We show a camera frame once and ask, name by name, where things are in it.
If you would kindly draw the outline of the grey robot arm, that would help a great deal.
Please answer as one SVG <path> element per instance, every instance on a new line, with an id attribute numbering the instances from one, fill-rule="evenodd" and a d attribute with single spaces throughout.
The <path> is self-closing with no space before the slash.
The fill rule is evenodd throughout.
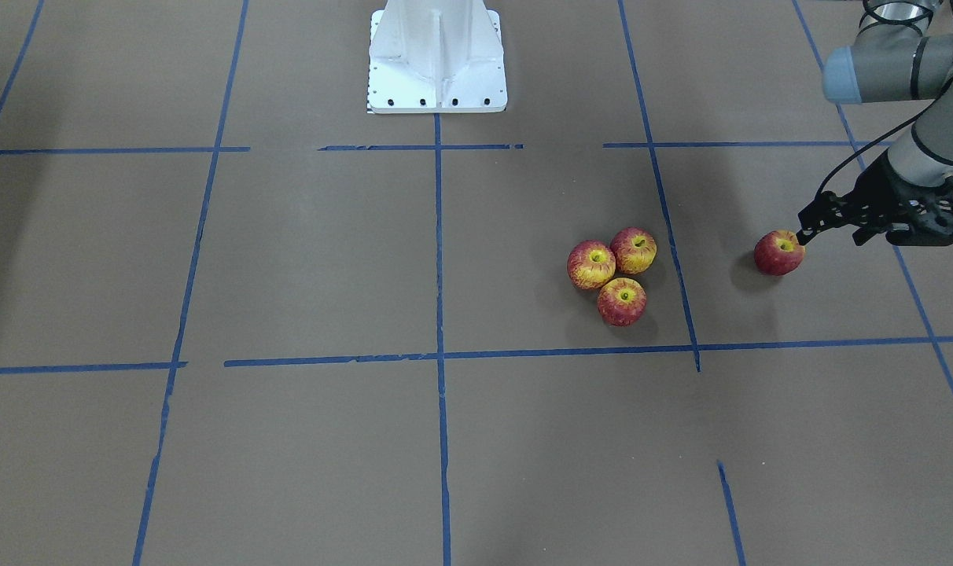
<path id="1" fill-rule="evenodd" d="M 822 67 L 822 92 L 837 105 L 926 101 L 890 132 L 893 143 L 849 193 L 819 186 L 799 214 L 806 244 L 825 230 L 853 226 L 861 246 L 883 235 L 894 246 L 953 244 L 953 32 L 930 35 L 940 1 L 865 1 L 850 46 Z"/>

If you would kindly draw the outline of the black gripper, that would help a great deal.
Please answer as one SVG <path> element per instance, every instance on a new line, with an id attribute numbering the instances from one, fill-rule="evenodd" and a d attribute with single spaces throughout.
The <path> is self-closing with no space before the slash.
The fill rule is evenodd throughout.
<path id="1" fill-rule="evenodd" d="M 822 191 L 799 212 L 797 243 L 807 246 L 826 230 L 854 226 L 862 230 L 911 230 L 929 187 L 897 171 L 885 150 L 859 175 L 850 193 Z"/>

